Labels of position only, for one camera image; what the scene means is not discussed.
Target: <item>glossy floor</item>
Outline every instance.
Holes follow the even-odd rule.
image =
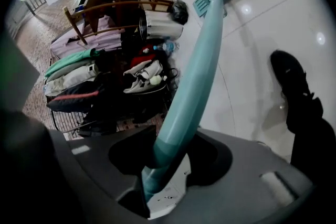
[[[173,55],[182,74],[203,23],[195,0],[183,1],[190,17]],[[286,103],[269,62],[270,54],[282,49],[303,65],[335,129],[336,25],[325,0],[231,0],[225,8],[217,73],[201,126],[265,142],[290,157],[294,135],[287,130]]]

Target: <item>water bottle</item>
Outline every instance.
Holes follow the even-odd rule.
[[[167,41],[163,44],[153,46],[154,50],[164,50],[168,54],[171,54],[173,51],[177,49],[177,43],[172,42],[172,41]]]

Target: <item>stainless steel pot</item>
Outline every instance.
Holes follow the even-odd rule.
[[[176,40],[182,34],[183,25],[174,22],[170,13],[145,10],[144,15],[140,17],[139,29],[143,40],[150,38]]]

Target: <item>black sneaker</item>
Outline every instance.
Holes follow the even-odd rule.
[[[306,80],[306,73],[291,54],[276,50],[270,56],[274,74],[288,102],[287,127],[296,132],[297,127],[309,119],[321,118],[323,108],[319,98],[313,99]]]

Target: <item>teal pipe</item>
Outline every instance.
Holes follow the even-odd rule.
[[[211,0],[193,54],[153,147],[153,164],[142,171],[145,200],[164,187],[170,164],[184,154],[201,121],[222,43],[223,0]]]

